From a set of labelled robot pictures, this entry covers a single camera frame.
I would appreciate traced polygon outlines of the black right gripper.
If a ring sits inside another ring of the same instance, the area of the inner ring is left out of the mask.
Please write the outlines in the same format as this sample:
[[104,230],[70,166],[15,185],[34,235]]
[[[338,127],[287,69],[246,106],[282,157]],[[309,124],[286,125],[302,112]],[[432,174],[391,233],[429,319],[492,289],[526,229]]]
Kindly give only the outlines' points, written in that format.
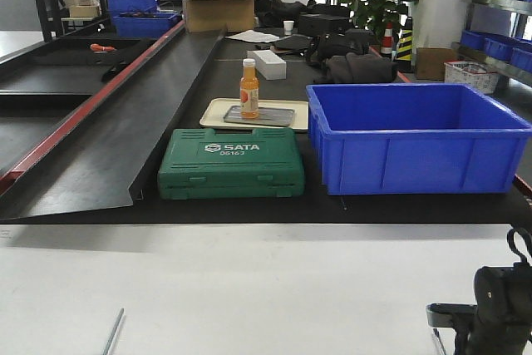
[[531,266],[482,267],[475,304],[431,303],[428,324],[456,332],[455,354],[521,354],[531,339]]

